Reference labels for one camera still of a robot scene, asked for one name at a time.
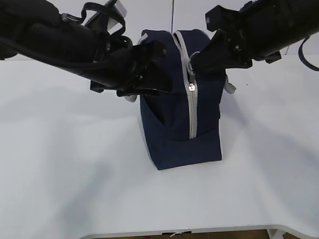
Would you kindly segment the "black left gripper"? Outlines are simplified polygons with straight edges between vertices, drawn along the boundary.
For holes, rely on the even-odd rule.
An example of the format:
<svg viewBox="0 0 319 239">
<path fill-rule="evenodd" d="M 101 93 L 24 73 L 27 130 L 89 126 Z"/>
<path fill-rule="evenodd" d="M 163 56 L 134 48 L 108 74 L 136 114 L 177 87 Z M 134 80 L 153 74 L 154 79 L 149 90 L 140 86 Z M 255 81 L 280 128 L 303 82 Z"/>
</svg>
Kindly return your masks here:
<svg viewBox="0 0 319 239">
<path fill-rule="evenodd" d="M 172 79 L 160 67 L 166 54 L 165 45 L 158 40 L 116 51 L 102 69 L 95 71 L 97 76 L 91 80 L 90 90 L 114 90 L 118 97 L 169 94 Z"/>
</svg>

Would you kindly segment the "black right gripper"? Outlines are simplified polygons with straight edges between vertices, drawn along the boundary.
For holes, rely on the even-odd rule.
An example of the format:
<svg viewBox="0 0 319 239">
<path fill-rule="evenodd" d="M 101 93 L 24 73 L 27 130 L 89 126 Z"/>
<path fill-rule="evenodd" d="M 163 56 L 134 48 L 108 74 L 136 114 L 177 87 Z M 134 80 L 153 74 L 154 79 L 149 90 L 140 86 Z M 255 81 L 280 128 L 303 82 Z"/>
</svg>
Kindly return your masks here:
<svg viewBox="0 0 319 239">
<path fill-rule="evenodd" d="M 262 56 L 253 49 L 253 40 L 247 34 L 246 26 L 239 11 L 226 9 L 220 5 L 205 14 L 206 28 L 215 31 L 208 45 L 191 58 L 191 66 L 196 73 L 226 69 L 248 69 L 253 61 L 274 63 L 282 58 L 280 51 Z"/>
</svg>

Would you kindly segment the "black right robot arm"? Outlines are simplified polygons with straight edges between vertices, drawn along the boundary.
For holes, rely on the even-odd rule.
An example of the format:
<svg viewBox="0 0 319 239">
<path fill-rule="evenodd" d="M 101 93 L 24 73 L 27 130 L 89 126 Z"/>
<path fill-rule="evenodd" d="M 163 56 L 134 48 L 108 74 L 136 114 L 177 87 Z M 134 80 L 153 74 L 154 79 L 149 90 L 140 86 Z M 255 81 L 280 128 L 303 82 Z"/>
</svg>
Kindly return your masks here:
<svg viewBox="0 0 319 239">
<path fill-rule="evenodd" d="M 248 69 L 253 61 L 280 60 L 280 51 L 306 42 L 319 31 L 317 0 L 255 0 L 240 10 L 220 5 L 205 14 L 214 32 L 208 45 L 191 58 L 195 72 Z"/>
</svg>

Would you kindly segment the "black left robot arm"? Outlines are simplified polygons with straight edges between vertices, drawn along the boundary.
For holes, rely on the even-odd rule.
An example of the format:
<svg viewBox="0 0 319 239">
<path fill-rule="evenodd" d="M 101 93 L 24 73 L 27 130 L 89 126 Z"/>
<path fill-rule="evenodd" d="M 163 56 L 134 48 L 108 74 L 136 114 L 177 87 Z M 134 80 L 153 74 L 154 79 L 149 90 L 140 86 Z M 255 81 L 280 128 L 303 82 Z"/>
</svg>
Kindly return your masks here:
<svg viewBox="0 0 319 239">
<path fill-rule="evenodd" d="M 60 13 L 46 0 L 0 3 L 0 58 L 18 54 L 90 80 L 90 89 L 119 97 L 158 96 L 172 90 L 160 68 L 166 46 L 134 45 L 124 35 L 126 11 L 118 0 L 87 2 L 79 17 Z"/>
</svg>

